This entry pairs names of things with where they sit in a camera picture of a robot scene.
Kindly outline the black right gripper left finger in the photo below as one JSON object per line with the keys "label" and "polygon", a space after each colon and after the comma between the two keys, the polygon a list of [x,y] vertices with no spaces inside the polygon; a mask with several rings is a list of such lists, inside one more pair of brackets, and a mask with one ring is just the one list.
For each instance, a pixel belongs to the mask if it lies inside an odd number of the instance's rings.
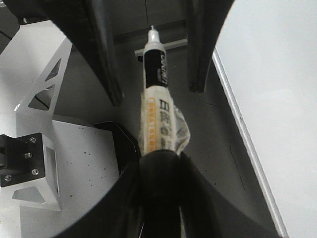
{"label": "black right gripper left finger", "polygon": [[106,0],[6,0],[20,25],[52,21],[86,60],[113,106],[124,94]]}

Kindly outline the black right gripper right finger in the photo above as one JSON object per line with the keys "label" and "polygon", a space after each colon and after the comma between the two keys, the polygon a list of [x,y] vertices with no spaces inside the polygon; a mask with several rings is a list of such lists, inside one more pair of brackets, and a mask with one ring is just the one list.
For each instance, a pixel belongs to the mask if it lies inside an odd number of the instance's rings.
{"label": "black right gripper right finger", "polygon": [[186,0],[189,90],[203,93],[211,57],[233,0]]}

